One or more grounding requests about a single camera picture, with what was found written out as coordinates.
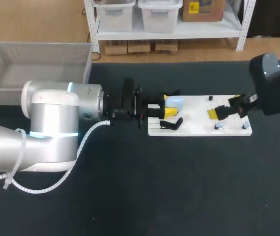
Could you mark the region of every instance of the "dark table surface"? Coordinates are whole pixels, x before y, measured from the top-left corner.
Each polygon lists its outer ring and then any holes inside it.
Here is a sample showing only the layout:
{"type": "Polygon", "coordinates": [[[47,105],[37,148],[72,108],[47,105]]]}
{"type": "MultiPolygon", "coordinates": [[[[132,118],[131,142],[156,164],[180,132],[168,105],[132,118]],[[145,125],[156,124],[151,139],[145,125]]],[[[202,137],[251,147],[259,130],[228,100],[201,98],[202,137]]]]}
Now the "dark table surface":
{"type": "MultiPolygon", "coordinates": [[[[93,64],[104,90],[133,77],[148,93],[253,92],[248,62],[93,64]]],[[[280,115],[250,114],[250,137],[149,137],[135,122],[101,127],[58,189],[31,195],[0,181],[0,235],[278,236],[280,115]]],[[[21,109],[0,107],[0,125],[24,128],[21,109]]],[[[92,124],[80,123],[80,137],[92,124]]],[[[61,173],[18,173],[45,188],[61,173]]]]}

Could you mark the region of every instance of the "white storage box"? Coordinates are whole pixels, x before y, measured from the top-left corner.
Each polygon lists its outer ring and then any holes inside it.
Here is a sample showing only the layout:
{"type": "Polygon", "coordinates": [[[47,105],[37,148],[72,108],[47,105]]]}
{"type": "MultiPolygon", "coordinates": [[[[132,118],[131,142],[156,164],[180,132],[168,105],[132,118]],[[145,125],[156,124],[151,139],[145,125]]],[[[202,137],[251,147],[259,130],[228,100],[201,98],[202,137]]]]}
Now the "white storage box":
{"type": "Polygon", "coordinates": [[[133,7],[136,0],[117,0],[122,4],[111,4],[110,0],[100,4],[94,2],[100,19],[100,28],[104,31],[131,31],[133,7]]]}
{"type": "Polygon", "coordinates": [[[139,0],[144,31],[148,33],[173,33],[177,26],[178,9],[183,0],[139,0]]]}
{"type": "Polygon", "coordinates": [[[88,83],[91,43],[0,42],[0,105],[20,105],[30,80],[88,83]]]}

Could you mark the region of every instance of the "cardboard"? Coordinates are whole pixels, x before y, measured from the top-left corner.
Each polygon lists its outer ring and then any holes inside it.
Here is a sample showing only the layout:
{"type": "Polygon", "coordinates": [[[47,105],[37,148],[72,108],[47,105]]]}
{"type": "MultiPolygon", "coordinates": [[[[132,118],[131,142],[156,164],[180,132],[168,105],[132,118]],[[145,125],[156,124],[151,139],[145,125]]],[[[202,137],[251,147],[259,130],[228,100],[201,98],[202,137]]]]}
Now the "cardboard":
{"type": "Polygon", "coordinates": [[[221,21],[226,0],[184,0],[183,21],[221,21]]]}
{"type": "Polygon", "coordinates": [[[149,40],[128,40],[128,53],[148,53],[150,51],[149,40]]]}
{"type": "Polygon", "coordinates": [[[127,54],[126,40],[110,40],[106,42],[105,53],[107,55],[125,55],[127,54]]]}
{"type": "Polygon", "coordinates": [[[155,51],[162,54],[176,54],[178,47],[178,40],[176,39],[165,39],[156,40],[155,51]]]}

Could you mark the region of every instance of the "shelf leg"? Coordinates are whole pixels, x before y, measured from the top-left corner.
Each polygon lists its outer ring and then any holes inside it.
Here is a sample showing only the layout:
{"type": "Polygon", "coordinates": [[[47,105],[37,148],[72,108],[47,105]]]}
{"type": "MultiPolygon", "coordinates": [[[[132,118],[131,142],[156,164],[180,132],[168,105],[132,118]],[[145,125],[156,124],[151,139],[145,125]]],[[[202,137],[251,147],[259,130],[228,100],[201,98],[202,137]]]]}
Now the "shelf leg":
{"type": "Polygon", "coordinates": [[[256,3],[256,0],[246,0],[244,1],[244,18],[243,18],[243,24],[240,31],[240,36],[238,39],[237,44],[237,51],[242,51],[246,42],[247,33],[250,25],[250,21],[252,20],[252,13],[254,9],[254,5],[256,3]]]}
{"type": "Polygon", "coordinates": [[[95,20],[94,6],[92,4],[92,1],[93,0],[84,0],[85,12],[86,12],[87,23],[89,25],[89,30],[90,30],[90,38],[93,44],[93,52],[100,53],[99,41],[96,38],[97,30],[99,27],[99,21],[95,20]]]}

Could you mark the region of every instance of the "gray plastic basket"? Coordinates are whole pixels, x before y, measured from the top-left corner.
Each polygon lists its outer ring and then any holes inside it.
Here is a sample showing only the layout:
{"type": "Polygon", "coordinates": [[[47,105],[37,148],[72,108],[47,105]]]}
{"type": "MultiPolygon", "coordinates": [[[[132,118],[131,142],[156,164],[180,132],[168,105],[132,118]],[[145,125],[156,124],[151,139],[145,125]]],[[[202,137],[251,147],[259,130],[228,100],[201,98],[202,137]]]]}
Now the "gray plastic basket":
{"type": "Polygon", "coordinates": [[[87,83],[90,43],[0,42],[0,105],[20,105],[30,80],[87,83]]]}

